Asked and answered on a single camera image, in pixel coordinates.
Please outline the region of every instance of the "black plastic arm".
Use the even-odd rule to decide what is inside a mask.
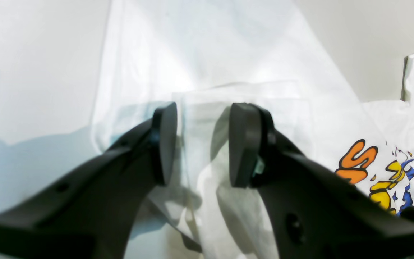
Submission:
[[[0,253],[25,259],[123,258],[141,202],[170,179],[176,131],[176,104],[168,103],[102,155],[0,213]]]
[[[414,222],[382,210],[345,179],[306,158],[259,106],[234,103],[230,181],[258,190],[281,258],[404,258]]]

